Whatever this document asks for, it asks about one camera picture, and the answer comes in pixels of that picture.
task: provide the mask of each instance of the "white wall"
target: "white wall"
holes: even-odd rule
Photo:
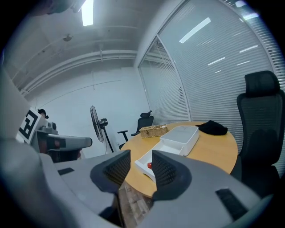
[[[118,151],[118,145],[126,141],[117,132],[128,130],[131,138],[140,114],[149,111],[140,76],[128,65],[116,60],[74,68],[35,89],[26,99],[32,107],[45,109],[59,134],[91,137],[93,145],[82,150],[86,158],[103,155],[106,149],[106,142],[98,141],[91,121],[90,107],[95,106],[98,118],[107,118],[106,131],[114,151]]]
[[[166,23],[168,18],[171,17],[175,10],[184,1],[185,0],[165,0],[165,2],[159,7],[158,11],[151,20],[138,45],[138,53],[134,61],[134,67],[139,66],[145,53],[147,52],[147,49],[150,47],[152,41],[154,40],[156,34],[160,31],[160,29]]]

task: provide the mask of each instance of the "chair headrest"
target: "chair headrest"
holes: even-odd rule
[[[152,111],[141,113],[141,118],[147,118],[147,117],[150,117],[150,116],[151,116],[151,112],[152,112]]]
[[[247,97],[262,97],[276,94],[280,90],[280,84],[271,71],[260,71],[245,75]]]

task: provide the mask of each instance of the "wicker basket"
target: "wicker basket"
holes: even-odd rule
[[[142,138],[162,136],[168,132],[167,124],[146,126],[139,129]]]

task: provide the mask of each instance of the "standing fan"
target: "standing fan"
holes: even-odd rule
[[[108,135],[107,135],[107,132],[106,132],[106,129],[105,129],[105,126],[108,125],[108,121],[106,118],[103,118],[101,119],[101,121],[98,120],[98,116],[97,116],[97,113],[96,113],[96,109],[94,106],[91,106],[90,108],[90,113],[91,113],[91,118],[92,118],[92,122],[93,122],[93,127],[94,127],[94,130],[96,132],[96,135],[97,135],[97,138],[100,142],[103,142],[104,141],[104,137],[103,137],[103,134],[102,134],[102,131],[101,129],[104,130],[105,132],[105,136],[106,136],[106,139],[108,141],[108,144],[112,150],[112,153],[114,153],[113,151],[113,148],[111,146],[111,143],[109,141],[109,138],[108,138]]]

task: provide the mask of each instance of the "red object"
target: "red object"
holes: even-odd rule
[[[149,169],[152,169],[152,164],[151,164],[151,162],[149,162],[149,163],[147,164],[147,167],[148,167]]]

